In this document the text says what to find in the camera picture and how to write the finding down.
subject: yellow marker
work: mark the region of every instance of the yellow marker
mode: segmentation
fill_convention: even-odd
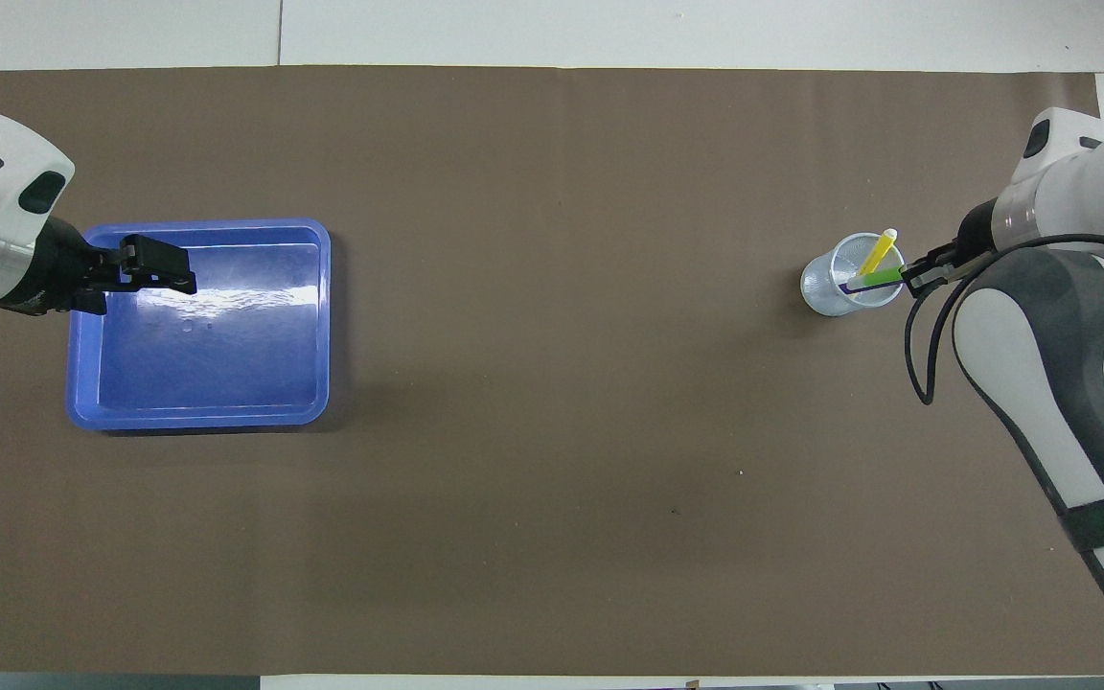
[[[875,241],[875,247],[872,247],[868,257],[863,258],[862,265],[859,266],[859,275],[868,275],[875,270],[884,261],[884,254],[889,254],[889,250],[893,248],[893,242],[896,241],[898,232],[893,229],[885,230],[883,235],[880,235],[880,240]]]

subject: marker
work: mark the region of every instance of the marker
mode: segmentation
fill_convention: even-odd
[[[867,258],[863,258],[862,264],[859,266],[858,275],[868,275],[875,270],[880,263],[884,261],[884,254],[889,254],[889,250],[893,248],[893,242],[898,241],[898,232],[893,229],[885,230],[883,235],[880,235],[880,240],[875,241],[875,247],[871,248]]]
[[[878,270],[868,275],[856,275],[848,279],[846,285],[839,285],[842,293],[854,294],[864,293],[868,289],[878,287],[893,287],[902,283],[902,266],[893,266],[890,269]]]

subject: black cable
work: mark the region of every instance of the black cable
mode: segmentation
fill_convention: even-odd
[[[911,333],[914,330],[914,319],[917,317],[919,309],[923,307],[923,301],[934,291],[934,287],[928,288],[924,294],[920,294],[914,306],[911,307],[911,314],[905,318],[905,370],[911,375],[911,384],[914,385],[914,393],[917,394],[919,400],[924,405],[930,405],[934,400],[934,376],[936,375],[936,360],[940,353],[940,340],[943,336],[943,328],[945,328],[945,322],[948,319],[949,311],[954,309],[956,301],[960,300],[960,296],[965,293],[965,288],[969,287],[969,284],[974,283],[981,272],[989,269],[995,262],[998,262],[1002,257],[1007,257],[1008,254],[1016,252],[1017,250],[1029,250],[1033,247],[1043,247],[1047,244],[1070,244],[1074,242],[1085,242],[1087,244],[1104,244],[1104,235],[1092,235],[1092,233],[1070,233],[1070,235],[1054,235],[1054,236],[1038,236],[1036,240],[1029,240],[1027,242],[1021,242],[1020,244],[1013,245],[1013,247],[1008,247],[1007,250],[1000,250],[989,255],[985,258],[983,263],[974,266],[974,269],[965,275],[965,278],[960,279],[954,291],[948,294],[947,299],[940,307],[940,314],[936,316],[936,323],[932,328],[932,340],[927,344],[927,370],[926,370],[926,385],[919,384],[919,374],[914,367],[914,358],[912,357],[912,342]]]

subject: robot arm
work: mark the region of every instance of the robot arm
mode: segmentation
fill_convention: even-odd
[[[0,307],[104,315],[105,293],[145,287],[197,291],[185,250],[128,236],[118,250],[92,247],[52,217],[75,166],[44,137],[0,115]]]
[[[903,280],[921,298],[968,276],[956,358],[1104,593],[1104,247],[1015,250],[1075,235],[1104,238],[1104,123],[1052,108],[1037,118],[1012,183]]]

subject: plastic cup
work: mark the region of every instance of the plastic cup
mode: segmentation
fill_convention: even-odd
[[[813,258],[803,268],[803,277],[798,283],[803,300],[807,301],[807,306],[815,309],[816,314],[840,317],[849,315],[850,311],[874,309],[893,301],[893,297],[898,297],[902,291],[902,284],[867,289],[863,293],[841,291],[841,285],[846,285],[848,279],[858,274],[859,266],[863,258],[868,257],[871,248],[875,247],[877,240],[880,240],[880,236],[875,233],[858,232],[838,242],[837,247]],[[904,264],[902,253],[898,252],[896,245],[893,245],[877,270]]]

